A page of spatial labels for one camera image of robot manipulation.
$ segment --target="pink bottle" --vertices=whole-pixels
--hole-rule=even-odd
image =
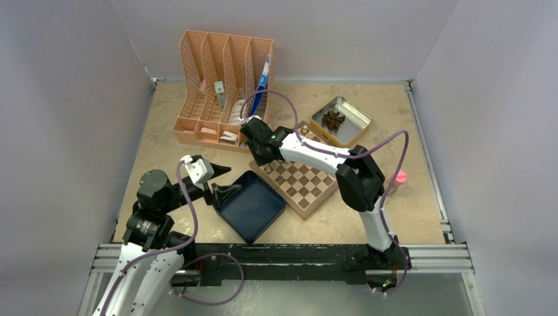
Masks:
[[[405,171],[400,170],[399,173],[397,174],[395,181],[393,182],[393,186],[391,188],[391,190],[388,192],[388,195],[392,195],[393,193],[395,193],[395,191],[397,191],[397,189],[399,188],[400,185],[402,185],[403,183],[405,183],[405,181],[407,181],[407,173],[405,173]]]

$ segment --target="gray wall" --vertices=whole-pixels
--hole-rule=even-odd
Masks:
[[[272,38],[278,80],[414,78],[457,0],[113,0],[151,76],[184,79],[186,29]]]
[[[556,315],[558,3],[460,0],[413,86],[490,315]]]
[[[151,84],[109,0],[0,1],[2,315],[75,315]]]

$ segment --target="pile of brown objects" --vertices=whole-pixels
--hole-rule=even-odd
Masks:
[[[339,112],[328,111],[322,117],[322,124],[327,126],[329,130],[337,132],[339,126],[345,122],[345,115],[340,115]]]

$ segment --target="table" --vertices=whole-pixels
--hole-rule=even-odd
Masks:
[[[300,120],[310,121],[311,115],[337,95],[372,117],[370,130],[357,144],[371,148],[399,129],[407,129],[410,135],[407,158],[402,170],[408,174],[407,183],[386,201],[386,213],[392,229],[402,244],[444,244],[440,225],[440,212],[432,181],[422,152],[417,128],[405,88],[402,84],[277,84],[294,102]],[[171,181],[176,182],[174,169],[184,155],[198,154],[212,163],[232,167],[228,174],[215,179],[217,184],[230,184],[245,171],[250,170],[248,154],[226,152],[205,147],[178,143],[172,127],[186,97],[186,85],[182,83],[159,83],[153,97],[151,110],[145,124],[138,154],[128,181],[120,220],[114,240],[122,241],[126,221],[132,213],[142,174],[151,169],[161,169]],[[293,113],[287,103],[278,96],[273,98],[270,126],[292,127]],[[395,170],[403,137],[384,146],[373,154],[374,160],[389,178]],[[202,199],[195,201],[199,219],[196,242],[243,243],[243,240]],[[188,206],[170,213],[175,221],[173,230],[185,234],[193,231]],[[288,206],[256,243],[289,244],[363,244],[366,234],[360,216],[351,210],[335,191],[316,211],[302,221]]]

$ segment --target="chessboard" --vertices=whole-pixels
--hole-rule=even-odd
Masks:
[[[298,129],[302,136],[326,143],[311,129],[310,124],[302,121]],[[333,176],[303,163],[273,161],[258,167],[256,162],[252,161],[249,165],[303,220],[337,190],[337,180]]]

